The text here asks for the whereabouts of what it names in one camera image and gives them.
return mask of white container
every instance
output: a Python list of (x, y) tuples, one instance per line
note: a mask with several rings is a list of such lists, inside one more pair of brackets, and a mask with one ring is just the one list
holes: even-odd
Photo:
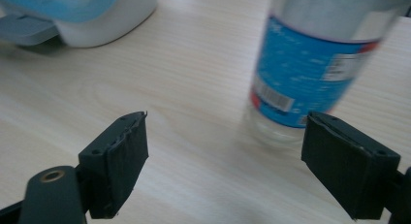
[(7, 15), (52, 22), (63, 42), (76, 48), (97, 47), (120, 38), (148, 18), (156, 6), (157, 0), (0, 0)]
[(329, 112), (411, 0), (271, 0), (250, 92), (258, 139), (299, 144), (309, 111)]

